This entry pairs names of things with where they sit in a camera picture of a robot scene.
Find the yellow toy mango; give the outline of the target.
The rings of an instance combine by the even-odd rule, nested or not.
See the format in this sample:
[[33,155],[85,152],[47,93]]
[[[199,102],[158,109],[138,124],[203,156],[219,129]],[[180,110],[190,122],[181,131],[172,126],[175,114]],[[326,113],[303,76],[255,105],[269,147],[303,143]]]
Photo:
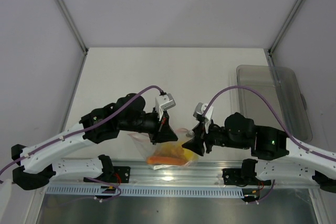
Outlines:
[[183,156],[188,162],[197,162],[199,158],[197,154],[185,148],[183,149]]

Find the clear zip top bag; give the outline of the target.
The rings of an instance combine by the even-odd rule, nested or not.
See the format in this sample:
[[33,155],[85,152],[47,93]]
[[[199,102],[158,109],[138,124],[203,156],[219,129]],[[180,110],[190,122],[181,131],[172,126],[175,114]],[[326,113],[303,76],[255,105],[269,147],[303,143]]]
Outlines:
[[184,143],[191,140],[192,133],[186,128],[175,131],[177,141],[152,144],[149,136],[144,133],[129,134],[137,150],[144,161],[153,170],[168,167],[189,167],[198,162],[198,155],[182,147]]

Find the red toy meat slice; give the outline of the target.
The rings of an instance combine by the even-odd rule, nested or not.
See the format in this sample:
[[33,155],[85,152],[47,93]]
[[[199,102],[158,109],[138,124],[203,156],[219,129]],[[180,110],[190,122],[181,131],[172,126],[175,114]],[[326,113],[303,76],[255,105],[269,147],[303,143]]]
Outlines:
[[175,165],[182,166],[187,161],[185,159],[174,158],[174,157],[164,157],[164,156],[150,156],[146,159],[149,165]]

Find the orange toy food piece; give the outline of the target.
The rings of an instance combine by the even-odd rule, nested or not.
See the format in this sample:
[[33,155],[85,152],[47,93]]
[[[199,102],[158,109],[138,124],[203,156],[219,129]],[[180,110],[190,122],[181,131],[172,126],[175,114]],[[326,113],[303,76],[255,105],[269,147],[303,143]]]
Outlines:
[[157,152],[160,156],[166,157],[183,156],[183,148],[180,145],[171,143],[164,143],[160,145],[157,149]]

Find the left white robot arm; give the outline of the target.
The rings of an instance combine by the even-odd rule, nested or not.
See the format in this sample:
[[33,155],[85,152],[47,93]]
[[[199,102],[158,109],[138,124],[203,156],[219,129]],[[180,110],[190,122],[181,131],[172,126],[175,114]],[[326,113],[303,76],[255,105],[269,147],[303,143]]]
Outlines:
[[146,113],[145,99],[135,93],[119,98],[83,116],[70,129],[40,144],[11,148],[14,184],[24,190],[46,186],[52,180],[81,180],[93,183],[115,182],[117,176],[111,158],[99,155],[89,159],[65,159],[65,156],[85,147],[98,145],[118,137],[121,131],[145,133],[152,144],[177,141],[169,125],[168,109],[175,106],[171,94],[162,92],[155,106]]

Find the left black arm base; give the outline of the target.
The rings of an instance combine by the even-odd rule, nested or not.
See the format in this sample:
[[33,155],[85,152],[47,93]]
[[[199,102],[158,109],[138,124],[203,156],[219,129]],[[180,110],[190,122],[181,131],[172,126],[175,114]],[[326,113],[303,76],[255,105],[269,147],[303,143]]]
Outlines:
[[114,166],[111,158],[106,155],[98,156],[98,164],[102,165],[99,176],[90,176],[96,180],[107,183],[128,183],[131,173],[130,166]]

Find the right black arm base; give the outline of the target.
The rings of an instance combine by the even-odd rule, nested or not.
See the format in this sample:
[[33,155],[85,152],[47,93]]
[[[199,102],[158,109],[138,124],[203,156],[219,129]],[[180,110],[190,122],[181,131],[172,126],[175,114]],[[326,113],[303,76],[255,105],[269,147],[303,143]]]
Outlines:
[[238,187],[258,186],[272,184],[271,180],[260,180],[257,178],[255,171],[259,161],[255,159],[245,159],[241,168],[224,168],[222,170],[222,178],[225,185],[233,185]]

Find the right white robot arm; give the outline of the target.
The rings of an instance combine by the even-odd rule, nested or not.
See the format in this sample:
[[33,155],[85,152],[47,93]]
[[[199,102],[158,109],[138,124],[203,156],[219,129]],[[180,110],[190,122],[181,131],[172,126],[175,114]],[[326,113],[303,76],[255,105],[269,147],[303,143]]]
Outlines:
[[199,156],[210,153],[214,146],[250,151],[251,158],[243,160],[240,168],[223,169],[225,185],[271,185],[273,180],[285,180],[335,192],[335,153],[292,141],[286,132],[255,125],[240,113],[230,115],[224,126],[197,119],[193,138],[182,145],[184,149]]

